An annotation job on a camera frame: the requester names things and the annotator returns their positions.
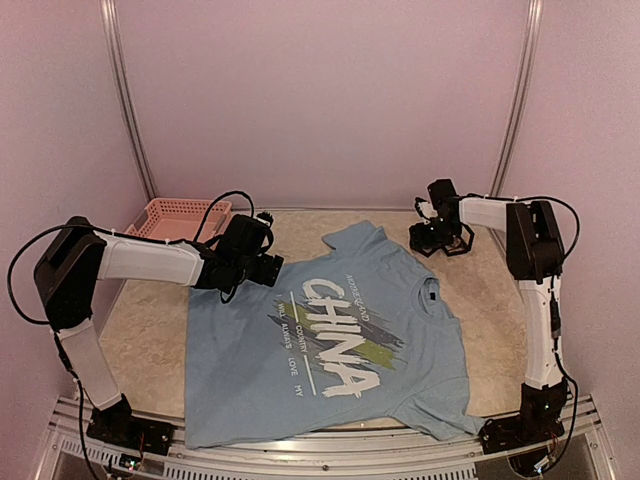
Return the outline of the light blue printed t-shirt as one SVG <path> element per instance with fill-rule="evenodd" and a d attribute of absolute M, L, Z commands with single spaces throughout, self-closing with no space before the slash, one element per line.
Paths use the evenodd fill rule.
<path fill-rule="evenodd" d="M 439 440 L 476 434 L 459 320 L 436 276 L 363 221 L 273 287 L 224 303 L 192 290 L 185 424 L 191 449 L 391 418 Z"/>

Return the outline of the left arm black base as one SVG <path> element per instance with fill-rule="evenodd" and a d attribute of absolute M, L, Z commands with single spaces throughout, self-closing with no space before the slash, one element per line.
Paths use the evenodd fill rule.
<path fill-rule="evenodd" d="M 115 407 L 94 409 L 87 427 L 87 436 L 104 443 L 167 456 L 175 428 L 172 424 L 134 416 Z"/>

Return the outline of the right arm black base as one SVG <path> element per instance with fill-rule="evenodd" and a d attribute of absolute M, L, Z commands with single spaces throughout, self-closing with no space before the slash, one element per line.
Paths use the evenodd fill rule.
<path fill-rule="evenodd" d="M 561 437 L 565 429 L 560 416 L 568 391 L 566 379 L 542 389 L 523 383 L 518 413 L 491 418 L 480 429 L 478 436 L 483 453 L 493 454 Z"/>

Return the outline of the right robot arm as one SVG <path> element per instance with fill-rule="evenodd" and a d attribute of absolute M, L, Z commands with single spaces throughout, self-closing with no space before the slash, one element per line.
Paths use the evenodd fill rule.
<path fill-rule="evenodd" d="M 523 444 L 546 432 L 551 417 L 563 409 L 569 380 L 563 373 L 560 286 L 567 258 L 549 197 L 499 198 L 460 195 L 449 179 L 427 187 L 427 199 L 417 197 L 420 221 L 409 228 L 410 248 L 429 257 L 471 251 L 474 226 L 506 236 L 506 265 L 525 307 L 527 366 L 520 412 L 511 433 Z"/>

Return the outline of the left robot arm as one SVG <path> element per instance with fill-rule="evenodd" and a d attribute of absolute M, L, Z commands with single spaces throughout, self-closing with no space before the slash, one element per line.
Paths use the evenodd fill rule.
<path fill-rule="evenodd" d="M 92 322 L 92 302 L 102 280 L 168 283 L 217 290 L 229 302 L 246 282 L 272 287 L 283 258 L 269 254 L 273 217 L 233 216 L 223 233 L 205 242 L 153 240 L 99 229 L 76 216 L 34 268 L 35 285 L 46 318 L 72 375 L 90 401 L 103 411 L 102 430 L 121 445 L 140 434 L 137 418 L 124 400 Z"/>

